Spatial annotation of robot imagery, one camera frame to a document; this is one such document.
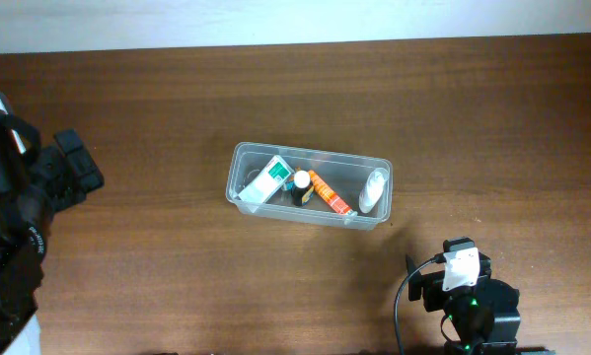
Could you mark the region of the white spray bottle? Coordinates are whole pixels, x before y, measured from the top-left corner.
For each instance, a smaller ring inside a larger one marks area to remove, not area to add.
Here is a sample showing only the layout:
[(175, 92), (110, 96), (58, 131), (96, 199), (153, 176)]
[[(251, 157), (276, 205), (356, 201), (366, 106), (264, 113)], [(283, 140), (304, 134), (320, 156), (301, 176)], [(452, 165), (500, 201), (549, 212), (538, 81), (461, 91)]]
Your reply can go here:
[(390, 172), (383, 168), (377, 168), (370, 173), (359, 194), (358, 207), (362, 214), (368, 214), (376, 207), (383, 196), (389, 177)]

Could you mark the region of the orange tablet tube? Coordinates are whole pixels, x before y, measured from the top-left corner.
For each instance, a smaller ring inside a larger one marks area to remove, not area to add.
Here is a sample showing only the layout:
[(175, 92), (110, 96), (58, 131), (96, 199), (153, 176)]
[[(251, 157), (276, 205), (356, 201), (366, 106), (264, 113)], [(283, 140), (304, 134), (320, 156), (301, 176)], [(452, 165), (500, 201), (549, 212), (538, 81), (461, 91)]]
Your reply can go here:
[(356, 212), (313, 170), (308, 171), (315, 192), (339, 215), (354, 216)]

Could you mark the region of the dark bottle white cap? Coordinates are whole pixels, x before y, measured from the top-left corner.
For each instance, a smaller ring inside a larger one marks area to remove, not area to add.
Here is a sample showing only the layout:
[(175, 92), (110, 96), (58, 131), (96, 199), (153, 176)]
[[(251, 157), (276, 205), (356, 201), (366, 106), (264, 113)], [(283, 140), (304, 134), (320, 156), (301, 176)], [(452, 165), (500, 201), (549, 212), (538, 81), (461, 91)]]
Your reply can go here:
[(293, 204), (297, 207), (306, 205), (314, 192), (311, 177), (307, 171), (297, 171), (293, 177), (291, 196)]

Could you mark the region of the white green medicine box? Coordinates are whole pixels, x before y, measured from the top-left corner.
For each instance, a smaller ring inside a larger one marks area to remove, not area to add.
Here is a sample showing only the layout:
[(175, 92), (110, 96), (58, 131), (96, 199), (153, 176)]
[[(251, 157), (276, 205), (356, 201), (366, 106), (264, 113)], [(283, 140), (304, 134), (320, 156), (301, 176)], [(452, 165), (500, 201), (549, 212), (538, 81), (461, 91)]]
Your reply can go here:
[(244, 202), (265, 203), (294, 174), (279, 155), (274, 155), (238, 196)]

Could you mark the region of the small gold-lid jar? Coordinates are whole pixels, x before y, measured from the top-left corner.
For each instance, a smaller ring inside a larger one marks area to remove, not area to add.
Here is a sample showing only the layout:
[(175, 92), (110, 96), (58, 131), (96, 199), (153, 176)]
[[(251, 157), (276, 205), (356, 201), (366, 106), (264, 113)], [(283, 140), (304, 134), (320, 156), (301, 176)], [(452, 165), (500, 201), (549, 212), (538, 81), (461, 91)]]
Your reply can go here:
[(294, 178), (295, 175), (300, 171), (299, 168), (297, 168), (289, 177), (288, 179), (285, 181), (285, 184), (282, 185), (281, 189), (283, 191), (290, 191), (294, 185)]

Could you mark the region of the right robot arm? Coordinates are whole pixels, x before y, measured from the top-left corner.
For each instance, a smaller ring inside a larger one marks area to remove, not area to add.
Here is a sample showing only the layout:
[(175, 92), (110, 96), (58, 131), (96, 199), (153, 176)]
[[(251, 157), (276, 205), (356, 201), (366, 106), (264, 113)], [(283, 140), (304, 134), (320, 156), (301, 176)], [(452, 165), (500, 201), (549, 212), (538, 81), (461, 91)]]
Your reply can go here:
[(491, 277), (491, 259), (479, 254), (480, 272), (473, 286), (444, 290), (445, 273), (422, 275), (420, 267), (406, 258), (408, 299), (421, 300), (429, 313), (441, 311), (458, 335), (445, 338), (446, 354), (514, 354), (521, 323), (520, 293), (509, 284)]

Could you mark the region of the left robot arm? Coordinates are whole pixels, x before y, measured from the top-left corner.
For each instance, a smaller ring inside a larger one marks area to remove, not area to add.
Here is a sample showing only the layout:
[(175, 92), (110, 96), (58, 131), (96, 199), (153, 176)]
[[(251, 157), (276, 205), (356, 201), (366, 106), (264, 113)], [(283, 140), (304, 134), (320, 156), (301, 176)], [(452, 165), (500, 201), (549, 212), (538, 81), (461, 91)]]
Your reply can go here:
[(21, 152), (0, 129), (0, 354), (37, 312), (54, 216), (85, 201), (104, 177), (75, 130)]

